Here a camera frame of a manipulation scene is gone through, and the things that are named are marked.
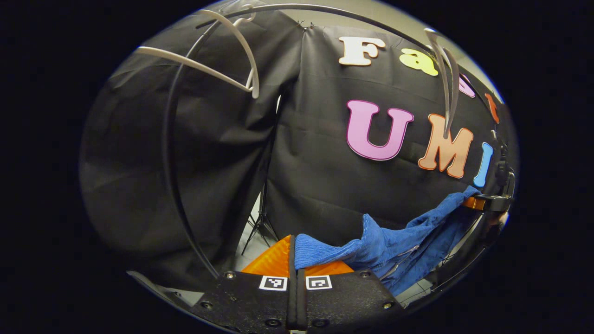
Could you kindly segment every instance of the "blue sweater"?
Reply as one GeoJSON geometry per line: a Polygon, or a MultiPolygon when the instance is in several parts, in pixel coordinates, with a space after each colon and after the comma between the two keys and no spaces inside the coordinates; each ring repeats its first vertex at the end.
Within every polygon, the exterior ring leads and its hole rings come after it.
{"type": "Polygon", "coordinates": [[[380,228],[365,214],[361,239],[342,247],[299,234],[295,238],[295,269],[343,260],[353,270],[373,271],[394,296],[399,295],[425,277],[461,240],[476,211],[460,206],[479,193],[468,186],[464,193],[450,194],[438,207],[395,231],[380,228]]]}

